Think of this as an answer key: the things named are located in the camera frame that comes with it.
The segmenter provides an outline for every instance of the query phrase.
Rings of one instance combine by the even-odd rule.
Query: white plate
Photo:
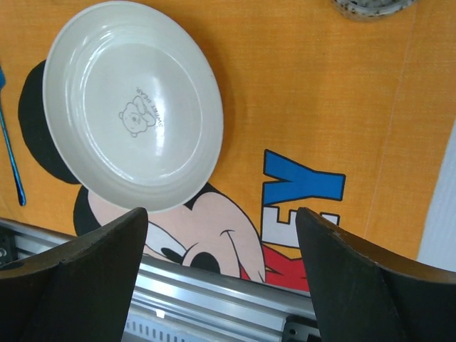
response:
[[[43,103],[69,169],[120,207],[185,203],[219,157],[222,102],[206,58],[173,20],[141,4],[98,4],[63,27]]]

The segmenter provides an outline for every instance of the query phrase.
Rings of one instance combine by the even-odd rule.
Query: mickey mouse eye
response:
[[[184,260],[185,248],[163,228],[152,222],[149,222],[145,244],[155,253],[177,264]]]

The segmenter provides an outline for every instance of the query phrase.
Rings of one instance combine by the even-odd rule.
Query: bear logo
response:
[[[125,110],[119,113],[119,118],[134,138],[138,136],[138,133],[155,126],[157,122],[140,96],[136,96],[132,102],[127,103]]]

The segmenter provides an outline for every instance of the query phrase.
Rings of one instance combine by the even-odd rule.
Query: metal rail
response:
[[[0,219],[20,259],[72,237]],[[125,331],[148,341],[280,341],[286,318],[315,321],[308,293],[296,293],[146,257]],[[313,335],[318,330],[310,328]]]

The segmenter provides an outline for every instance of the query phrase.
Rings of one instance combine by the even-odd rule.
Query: mickey mouse ear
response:
[[[39,63],[29,73],[19,98],[22,136],[28,150],[42,168],[64,182],[79,184],[58,154],[44,116],[42,94],[45,62]]]
[[[76,203],[74,204],[73,223],[77,236],[93,232],[100,227],[95,215],[92,213],[88,201],[88,190],[85,187],[79,189]]]

